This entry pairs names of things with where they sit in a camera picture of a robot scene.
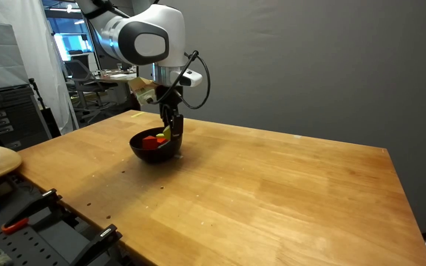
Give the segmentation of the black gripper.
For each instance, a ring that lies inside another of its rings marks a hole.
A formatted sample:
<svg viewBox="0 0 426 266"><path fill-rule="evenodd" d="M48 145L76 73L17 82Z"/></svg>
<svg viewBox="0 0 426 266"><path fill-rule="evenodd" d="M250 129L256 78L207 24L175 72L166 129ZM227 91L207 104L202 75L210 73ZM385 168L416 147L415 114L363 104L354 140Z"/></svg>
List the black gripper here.
<svg viewBox="0 0 426 266"><path fill-rule="evenodd" d="M156 89L157 103L160 106L160 116L165 123L165 128L172 125L172 134L175 138L184 135L184 116L176 110L182 103L184 89L181 86L166 88L159 86Z"/></svg>

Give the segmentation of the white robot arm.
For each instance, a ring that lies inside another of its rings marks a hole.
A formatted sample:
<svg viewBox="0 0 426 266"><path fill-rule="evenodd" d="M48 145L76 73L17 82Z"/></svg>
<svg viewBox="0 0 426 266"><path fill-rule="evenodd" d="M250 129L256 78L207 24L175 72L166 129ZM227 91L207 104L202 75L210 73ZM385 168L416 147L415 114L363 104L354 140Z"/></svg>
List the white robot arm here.
<svg viewBox="0 0 426 266"><path fill-rule="evenodd" d="M166 5L151 5L128 17L110 0L76 0L85 18L97 30L102 49L131 66L151 66L154 82L165 88L159 103L162 119L173 137L184 134L178 104L169 104L187 72L187 27L184 14Z"/></svg>

